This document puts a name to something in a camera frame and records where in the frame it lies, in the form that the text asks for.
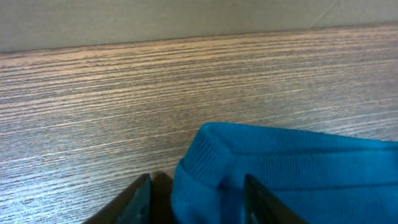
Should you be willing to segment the blue polo shirt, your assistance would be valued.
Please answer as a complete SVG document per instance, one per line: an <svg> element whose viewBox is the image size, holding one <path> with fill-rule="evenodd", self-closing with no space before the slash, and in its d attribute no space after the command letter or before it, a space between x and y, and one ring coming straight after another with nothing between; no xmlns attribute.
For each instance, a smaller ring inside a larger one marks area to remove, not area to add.
<svg viewBox="0 0 398 224"><path fill-rule="evenodd" d="M397 143L206 123L175 170L177 223L243 223L245 175L308 223L396 223Z"/></svg>

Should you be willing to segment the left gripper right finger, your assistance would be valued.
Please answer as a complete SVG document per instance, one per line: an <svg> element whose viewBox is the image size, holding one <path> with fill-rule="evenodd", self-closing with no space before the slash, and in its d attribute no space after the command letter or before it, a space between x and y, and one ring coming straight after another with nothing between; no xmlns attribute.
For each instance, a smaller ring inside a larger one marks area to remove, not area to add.
<svg viewBox="0 0 398 224"><path fill-rule="evenodd" d="M244 177L245 224L306 224L253 175Z"/></svg>

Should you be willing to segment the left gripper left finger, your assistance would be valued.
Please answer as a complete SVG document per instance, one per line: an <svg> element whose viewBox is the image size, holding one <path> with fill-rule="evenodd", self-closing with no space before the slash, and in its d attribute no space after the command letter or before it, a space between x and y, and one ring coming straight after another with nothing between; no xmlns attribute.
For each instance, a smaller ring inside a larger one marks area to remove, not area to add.
<svg viewBox="0 0 398 224"><path fill-rule="evenodd" d="M142 174L83 224L149 224L151 191L150 175Z"/></svg>

